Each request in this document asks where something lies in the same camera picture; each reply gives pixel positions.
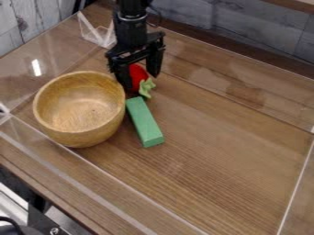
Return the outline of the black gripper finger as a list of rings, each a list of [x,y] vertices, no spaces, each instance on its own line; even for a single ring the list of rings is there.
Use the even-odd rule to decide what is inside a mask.
[[[114,68],[114,74],[121,85],[123,85],[125,89],[130,91],[133,89],[133,79],[130,76],[129,65],[118,64]]]
[[[150,48],[147,52],[146,70],[154,77],[158,77],[161,73],[163,53],[165,53],[165,47]]]

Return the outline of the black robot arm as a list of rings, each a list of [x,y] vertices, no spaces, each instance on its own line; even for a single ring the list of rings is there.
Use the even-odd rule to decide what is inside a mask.
[[[147,8],[154,0],[117,0],[113,11],[115,46],[106,52],[110,71],[126,90],[134,88],[130,65],[146,60],[146,71],[158,77],[166,50],[163,31],[149,32]]]

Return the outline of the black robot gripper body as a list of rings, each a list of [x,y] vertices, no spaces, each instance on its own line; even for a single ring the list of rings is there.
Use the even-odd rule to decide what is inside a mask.
[[[150,48],[165,47],[165,36],[163,31],[153,32],[147,34],[147,42],[139,48],[131,49],[122,44],[117,44],[107,52],[106,57],[109,59],[110,71],[114,73],[114,68],[118,64],[133,64],[142,60],[146,60],[147,52]]]

